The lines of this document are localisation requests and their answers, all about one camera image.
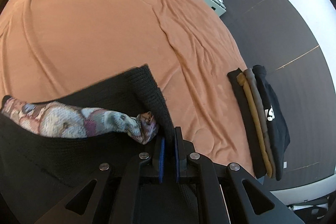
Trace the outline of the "orange bed blanket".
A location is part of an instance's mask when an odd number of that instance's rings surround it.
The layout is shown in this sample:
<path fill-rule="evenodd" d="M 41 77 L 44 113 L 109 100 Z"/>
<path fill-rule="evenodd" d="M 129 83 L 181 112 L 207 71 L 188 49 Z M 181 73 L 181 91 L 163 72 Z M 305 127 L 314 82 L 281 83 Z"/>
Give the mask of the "orange bed blanket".
<path fill-rule="evenodd" d="M 252 172 L 227 77 L 245 63 L 204 0 L 9 0 L 1 13 L 2 96 L 55 100 L 143 64 L 198 152 Z"/>

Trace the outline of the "white bedside cabinet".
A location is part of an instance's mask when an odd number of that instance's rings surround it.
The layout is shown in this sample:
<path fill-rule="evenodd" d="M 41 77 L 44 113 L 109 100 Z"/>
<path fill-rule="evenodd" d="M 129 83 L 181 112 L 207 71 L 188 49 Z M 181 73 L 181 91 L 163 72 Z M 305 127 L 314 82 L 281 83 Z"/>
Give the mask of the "white bedside cabinet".
<path fill-rule="evenodd" d="M 218 4 L 218 2 L 214 0 L 204 1 L 216 13 L 218 17 L 221 17 L 226 12 L 226 7 L 223 4 Z"/>

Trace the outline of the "black knit sweater patterned lining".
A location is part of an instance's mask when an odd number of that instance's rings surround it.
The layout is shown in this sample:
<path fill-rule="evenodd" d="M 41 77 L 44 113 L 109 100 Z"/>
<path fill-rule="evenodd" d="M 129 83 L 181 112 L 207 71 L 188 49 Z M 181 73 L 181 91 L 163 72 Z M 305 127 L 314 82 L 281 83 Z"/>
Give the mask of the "black knit sweater patterned lining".
<path fill-rule="evenodd" d="M 198 223 L 173 122 L 148 66 L 49 102 L 1 105 L 1 223 Z M 154 167 L 165 138 L 163 182 Z"/>

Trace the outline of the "brown folded garment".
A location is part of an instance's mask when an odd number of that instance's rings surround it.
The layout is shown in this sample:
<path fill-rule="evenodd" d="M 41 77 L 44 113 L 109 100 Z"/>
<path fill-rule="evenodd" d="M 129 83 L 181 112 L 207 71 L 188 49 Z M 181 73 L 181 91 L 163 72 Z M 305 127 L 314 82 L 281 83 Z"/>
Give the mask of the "brown folded garment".
<path fill-rule="evenodd" d="M 261 96 L 260 93 L 258 91 L 257 88 L 257 82 L 255 79 L 255 75 L 252 72 L 252 69 L 248 68 L 244 71 L 244 74 L 247 78 L 247 81 L 249 83 L 249 86 L 251 88 L 251 92 L 253 95 L 253 99 L 256 105 L 256 109 L 257 109 L 257 113 L 259 116 L 259 121 L 261 124 L 261 130 L 262 130 L 262 135 L 264 138 L 264 143 L 265 143 L 265 150 L 268 154 L 269 160 L 270 160 L 270 164 L 272 166 L 272 176 L 271 178 L 276 178 L 276 166 L 275 166 L 275 162 L 274 162 L 274 158 L 273 158 L 273 154 L 272 154 L 272 149 L 270 146 L 270 139 L 269 139 L 269 134 L 268 134 L 268 128 L 267 128 L 267 124 L 266 124 L 266 116 L 265 116 L 265 112 L 264 112 L 264 106 L 263 106 L 263 102 L 261 100 Z"/>

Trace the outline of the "black folded shirt white print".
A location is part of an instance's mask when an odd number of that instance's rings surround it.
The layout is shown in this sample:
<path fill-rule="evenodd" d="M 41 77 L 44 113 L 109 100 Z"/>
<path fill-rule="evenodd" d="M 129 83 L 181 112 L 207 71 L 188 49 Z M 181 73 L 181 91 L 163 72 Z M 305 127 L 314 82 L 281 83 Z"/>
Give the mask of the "black folded shirt white print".
<path fill-rule="evenodd" d="M 270 147 L 276 167 L 276 180 L 280 181 L 284 173 L 284 154 L 290 143 L 290 135 L 285 118 L 282 114 L 276 93 L 266 79 L 266 69 L 261 65 L 254 65 L 257 89 L 260 93 Z"/>

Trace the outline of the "black folded garment bottom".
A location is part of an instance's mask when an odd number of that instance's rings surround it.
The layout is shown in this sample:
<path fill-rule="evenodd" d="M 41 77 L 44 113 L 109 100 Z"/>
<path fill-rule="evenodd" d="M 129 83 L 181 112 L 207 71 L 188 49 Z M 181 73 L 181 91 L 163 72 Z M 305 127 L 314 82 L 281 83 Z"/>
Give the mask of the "black folded garment bottom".
<path fill-rule="evenodd" d="M 255 177 L 261 178 L 266 175 L 266 167 L 260 149 L 259 139 L 257 136 L 255 123 L 253 121 L 252 114 L 249 108 L 248 100 L 246 98 L 243 87 L 239 85 L 236 78 L 240 73 L 242 73 L 242 70 L 238 68 L 234 71 L 227 73 L 227 77 L 232 86 L 243 119 Z"/>

